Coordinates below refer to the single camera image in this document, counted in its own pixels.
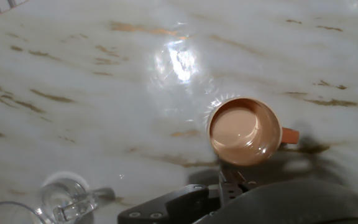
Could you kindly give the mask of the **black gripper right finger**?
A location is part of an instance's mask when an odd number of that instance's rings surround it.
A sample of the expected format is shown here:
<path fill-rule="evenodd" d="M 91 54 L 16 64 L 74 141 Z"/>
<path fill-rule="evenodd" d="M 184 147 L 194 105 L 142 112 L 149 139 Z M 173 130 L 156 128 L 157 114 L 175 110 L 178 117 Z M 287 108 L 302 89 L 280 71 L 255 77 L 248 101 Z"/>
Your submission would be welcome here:
<path fill-rule="evenodd" d="M 239 171 L 230 170 L 228 182 L 230 186 L 228 190 L 229 199 L 235 199 L 241 194 L 256 188 L 256 183 L 246 180 Z"/>

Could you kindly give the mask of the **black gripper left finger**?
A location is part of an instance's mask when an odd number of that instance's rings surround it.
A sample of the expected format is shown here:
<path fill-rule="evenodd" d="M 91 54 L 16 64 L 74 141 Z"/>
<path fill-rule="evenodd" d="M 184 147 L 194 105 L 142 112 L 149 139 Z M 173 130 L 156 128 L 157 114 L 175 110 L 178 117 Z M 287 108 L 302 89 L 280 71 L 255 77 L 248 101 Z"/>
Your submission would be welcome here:
<path fill-rule="evenodd" d="M 234 178 L 231 172 L 221 169 L 218 180 L 214 185 L 189 184 L 127 209 L 118 215 L 118 224 L 197 223 L 214 215 L 232 196 Z"/>

